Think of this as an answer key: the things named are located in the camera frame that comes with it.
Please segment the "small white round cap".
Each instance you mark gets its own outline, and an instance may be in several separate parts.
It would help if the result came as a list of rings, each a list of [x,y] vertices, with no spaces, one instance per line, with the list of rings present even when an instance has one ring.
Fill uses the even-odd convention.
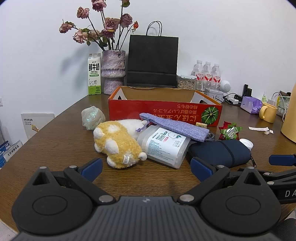
[[[252,150],[253,148],[253,142],[251,142],[250,140],[248,139],[245,139],[245,138],[240,138],[239,141],[245,145],[249,150]]]

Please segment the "yellow white plush toy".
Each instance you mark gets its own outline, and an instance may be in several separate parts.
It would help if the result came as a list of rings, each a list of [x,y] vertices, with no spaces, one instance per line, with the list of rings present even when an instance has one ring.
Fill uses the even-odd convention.
[[[115,120],[100,123],[93,131],[94,147],[107,155],[107,164],[115,169],[125,169],[145,161],[147,154],[137,142],[147,128],[147,120]]]

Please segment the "white wet wipes canister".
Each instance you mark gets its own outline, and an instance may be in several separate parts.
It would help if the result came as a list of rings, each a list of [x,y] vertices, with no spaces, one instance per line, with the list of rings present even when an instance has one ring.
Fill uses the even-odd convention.
[[[190,140],[189,137],[160,126],[149,126],[137,138],[138,144],[149,159],[175,169],[180,168]]]

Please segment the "purple fabric drawstring pouch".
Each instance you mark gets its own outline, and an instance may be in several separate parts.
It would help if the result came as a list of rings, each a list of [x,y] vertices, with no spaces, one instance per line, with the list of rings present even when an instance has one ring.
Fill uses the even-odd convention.
[[[150,113],[140,113],[139,116],[142,120],[145,120],[148,123],[158,125],[166,130],[189,137],[197,142],[210,141],[210,130],[207,128],[195,126],[183,121],[161,118]]]

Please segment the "red green ribbon bow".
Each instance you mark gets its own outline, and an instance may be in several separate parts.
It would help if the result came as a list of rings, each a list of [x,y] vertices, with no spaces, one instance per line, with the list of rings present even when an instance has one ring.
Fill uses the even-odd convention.
[[[220,130],[220,140],[239,140],[239,132],[242,130],[236,123],[225,121]]]

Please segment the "iridescent plastic bag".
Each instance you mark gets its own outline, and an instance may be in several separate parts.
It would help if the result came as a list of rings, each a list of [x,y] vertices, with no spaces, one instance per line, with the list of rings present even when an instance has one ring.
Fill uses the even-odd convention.
[[[97,107],[91,106],[81,111],[82,125],[86,130],[94,130],[100,123],[106,121],[104,113]]]

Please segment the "beige kettle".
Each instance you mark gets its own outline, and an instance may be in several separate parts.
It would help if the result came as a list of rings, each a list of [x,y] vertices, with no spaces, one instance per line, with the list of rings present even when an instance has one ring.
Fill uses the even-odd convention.
[[[285,116],[285,121],[281,128],[281,133],[286,138],[296,143],[296,84],[294,85],[290,96],[290,103]]]

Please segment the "white paper receipt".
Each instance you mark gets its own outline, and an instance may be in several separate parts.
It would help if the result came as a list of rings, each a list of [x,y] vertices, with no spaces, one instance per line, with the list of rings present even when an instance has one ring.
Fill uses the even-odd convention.
[[[252,131],[259,131],[259,132],[264,132],[266,135],[269,133],[273,133],[273,130],[270,130],[268,127],[265,128],[254,128],[254,127],[248,127]]]

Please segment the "navy blue zipper pouch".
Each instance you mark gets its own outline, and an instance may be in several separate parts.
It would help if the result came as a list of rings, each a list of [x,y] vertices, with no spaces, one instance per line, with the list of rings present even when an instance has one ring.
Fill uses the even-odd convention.
[[[187,156],[190,160],[199,158],[213,166],[233,168],[251,161],[254,168],[257,167],[250,149],[238,140],[193,143],[189,146]]]

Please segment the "small cracker packet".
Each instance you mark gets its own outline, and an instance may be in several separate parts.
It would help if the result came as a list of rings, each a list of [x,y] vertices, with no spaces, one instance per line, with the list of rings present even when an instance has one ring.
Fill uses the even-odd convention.
[[[205,124],[205,123],[196,122],[196,126],[201,127],[201,128],[207,128],[207,124]]]

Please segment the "yellow ceramic mug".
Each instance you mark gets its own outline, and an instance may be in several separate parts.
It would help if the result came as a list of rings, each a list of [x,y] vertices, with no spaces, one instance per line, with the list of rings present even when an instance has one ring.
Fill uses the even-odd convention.
[[[278,108],[269,103],[263,103],[259,111],[259,118],[268,122],[274,123]]]

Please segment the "purple tissue pack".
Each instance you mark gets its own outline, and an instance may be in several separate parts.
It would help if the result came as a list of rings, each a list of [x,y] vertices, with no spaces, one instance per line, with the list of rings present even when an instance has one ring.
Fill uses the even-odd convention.
[[[259,114],[262,101],[255,97],[244,96],[240,107],[250,114]]]

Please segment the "red orange cardboard box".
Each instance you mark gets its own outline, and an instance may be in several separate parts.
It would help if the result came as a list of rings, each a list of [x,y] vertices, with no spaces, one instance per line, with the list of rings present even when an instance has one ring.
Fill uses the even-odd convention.
[[[140,113],[195,125],[217,126],[222,104],[197,90],[118,87],[108,99],[109,119],[139,119]]]

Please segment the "white power adapter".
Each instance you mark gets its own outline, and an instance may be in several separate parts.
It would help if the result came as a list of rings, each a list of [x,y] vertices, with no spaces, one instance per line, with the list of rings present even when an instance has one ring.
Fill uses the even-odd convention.
[[[238,105],[239,104],[239,100],[231,97],[231,98],[227,98],[228,102],[232,105]]]

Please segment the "black device stand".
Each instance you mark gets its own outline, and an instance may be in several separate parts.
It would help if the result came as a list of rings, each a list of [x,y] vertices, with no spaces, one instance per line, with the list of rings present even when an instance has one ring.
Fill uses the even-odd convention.
[[[248,84],[244,84],[243,91],[242,91],[242,97],[251,97],[252,96],[252,89],[248,87]]]

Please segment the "white floral tin box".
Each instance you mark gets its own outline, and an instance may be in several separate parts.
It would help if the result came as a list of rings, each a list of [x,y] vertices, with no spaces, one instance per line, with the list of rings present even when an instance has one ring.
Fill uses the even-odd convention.
[[[217,102],[224,102],[224,92],[220,91],[220,90],[213,90],[213,89],[209,89],[209,91],[207,92],[208,97],[210,97],[211,99],[217,101]]]

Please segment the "water bottle right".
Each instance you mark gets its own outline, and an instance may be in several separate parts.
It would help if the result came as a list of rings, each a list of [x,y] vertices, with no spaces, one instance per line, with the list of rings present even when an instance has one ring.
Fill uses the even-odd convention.
[[[212,83],[211,88],[216,90],[219,87],[221,81],[221,71],[219,64],[215,63],[212,68]]]

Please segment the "water bottle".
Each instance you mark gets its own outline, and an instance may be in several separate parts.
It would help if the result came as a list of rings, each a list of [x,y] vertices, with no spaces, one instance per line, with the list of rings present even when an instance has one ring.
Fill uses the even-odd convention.
[[[221,71],[219,64],[215,63],[212,68],[212,83],[211,88],[216,90],[219,87],[221,81]]]
[[[210,88],[211,81],[212,81],[212,69],[211,69],[211,63],[206,61],[205,65],[203,66],[204,70],[204,78],[203,78],[203,88]]]
[[[191,75],[196,77],[196,90],[203,91],[204,68],[201,60],[197,60]]]

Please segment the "white round speaker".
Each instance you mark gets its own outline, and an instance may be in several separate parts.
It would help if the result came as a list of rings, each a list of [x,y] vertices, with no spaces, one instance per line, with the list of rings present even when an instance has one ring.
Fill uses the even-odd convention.
[[[230,82],[227,80],[222,80],[219,85],[219,90],[228,93],[231,90]]]

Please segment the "clear seed storage container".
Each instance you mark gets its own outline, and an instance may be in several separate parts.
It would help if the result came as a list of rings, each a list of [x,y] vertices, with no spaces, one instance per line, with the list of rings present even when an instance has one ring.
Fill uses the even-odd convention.
[[[196,76],[193,75],[177,75],[177,88],[195,90],[196,89]]]

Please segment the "water bottle middle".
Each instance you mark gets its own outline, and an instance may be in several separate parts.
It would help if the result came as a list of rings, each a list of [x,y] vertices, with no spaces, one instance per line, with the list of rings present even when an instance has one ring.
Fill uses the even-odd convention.
[[[211,69],[211,63],[206,61],[205,65],[203,66],[204,70],[204,78],[203,78],[203,88],[210,88],[211,81],[212,81],[212,69]]]

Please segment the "water bottle left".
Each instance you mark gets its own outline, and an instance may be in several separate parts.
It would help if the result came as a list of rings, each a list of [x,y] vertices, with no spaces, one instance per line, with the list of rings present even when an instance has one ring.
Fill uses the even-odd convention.
[[[203,91],[204,68],[201,60],[197,60],[191,75],[196,77],[196,90]]]

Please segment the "purple textured vase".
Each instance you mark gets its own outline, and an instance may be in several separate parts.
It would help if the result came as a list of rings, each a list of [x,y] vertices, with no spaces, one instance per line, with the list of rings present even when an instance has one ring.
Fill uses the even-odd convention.
[[[114,90],[123,85],[126,76],[125,51],[106,50],[102,52],[101,76],[104,82],[104,94],[111,95]]]

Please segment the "green white milk carton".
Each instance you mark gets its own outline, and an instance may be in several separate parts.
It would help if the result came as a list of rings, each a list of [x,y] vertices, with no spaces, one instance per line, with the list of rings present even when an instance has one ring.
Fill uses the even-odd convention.
[[[88,57],[88,94],[101,94],[101,54],[93,53]]]

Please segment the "black paper shopping bag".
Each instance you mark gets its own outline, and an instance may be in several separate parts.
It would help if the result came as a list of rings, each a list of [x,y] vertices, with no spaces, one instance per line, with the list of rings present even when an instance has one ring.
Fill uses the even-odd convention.
[[[126,84],[133,87],[177,87],[178,37],[162,35],[161,21],[156,36],[131,35],[128,49]]]

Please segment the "white wall panel box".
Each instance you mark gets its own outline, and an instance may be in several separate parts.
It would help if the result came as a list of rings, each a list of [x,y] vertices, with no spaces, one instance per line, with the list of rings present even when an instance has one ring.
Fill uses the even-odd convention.
[[[55,118],[53,113],[22,113],[21,118],[28,140]]]

